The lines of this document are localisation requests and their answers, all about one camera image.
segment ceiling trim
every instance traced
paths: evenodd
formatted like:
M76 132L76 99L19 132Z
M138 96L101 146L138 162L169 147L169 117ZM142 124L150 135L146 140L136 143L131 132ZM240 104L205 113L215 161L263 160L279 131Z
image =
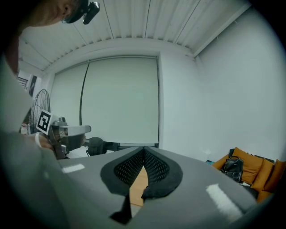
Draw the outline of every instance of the ceiling trim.
M222 24L212 35L204 42L200 47L196 49L193 47L194 56L196 57L205 47L207 47L221 32L223 32L231 23L235 21L241 14L243 14L249 7L251 3L245 3L236 13L234 13L225 23Z
M117 38L79 48L47 67L45 74L54 74L89 59L115 55L158 55L161 51L194 57L189 48L171 42L147 38Z

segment fan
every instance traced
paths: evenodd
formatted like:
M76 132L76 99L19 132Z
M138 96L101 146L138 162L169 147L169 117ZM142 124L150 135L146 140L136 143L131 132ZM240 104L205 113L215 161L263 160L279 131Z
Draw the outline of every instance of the fan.
M31 117L30 117L31 134L38 132L38 130L36 129L36 125L39 120L42 109L50 112L50 96L45 89L42 89L36 95L31 108Z

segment roller blind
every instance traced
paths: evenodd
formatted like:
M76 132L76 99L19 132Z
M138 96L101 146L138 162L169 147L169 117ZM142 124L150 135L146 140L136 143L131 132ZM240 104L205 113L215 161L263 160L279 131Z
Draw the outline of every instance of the roller blind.
M80 94L88 64L83 64L55 76L50 97L50 110L66 118L69 126L80 124Z
M91 62L85 79L82 124L87 138L119 143L158 143L156 59L116 58Z

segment human hand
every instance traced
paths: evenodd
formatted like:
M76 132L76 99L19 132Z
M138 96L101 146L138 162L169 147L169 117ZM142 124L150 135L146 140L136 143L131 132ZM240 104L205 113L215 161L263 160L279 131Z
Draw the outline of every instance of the human hand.
M45 136L41 135L40 133L26 135L26 137L31 139L33 142L35 142L39 147L48 148L54 151L54 148L50 144L49 140Z

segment white wall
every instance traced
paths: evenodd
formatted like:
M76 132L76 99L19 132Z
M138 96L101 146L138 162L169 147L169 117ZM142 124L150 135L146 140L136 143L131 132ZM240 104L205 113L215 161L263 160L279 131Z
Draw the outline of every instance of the white wall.
M282 159L286 143L286 59L277 37L253 9L203 50L207 129L203 143L216 161L235 146Z
M46 89L47 92L49 93L49 95L51 94L53 84L54 84L54 80L55 80L55 74L45 75L42 78L41 88Z
M195 62L190 57L162 52L159 74L159 148L207 160L202 152L202 84Z

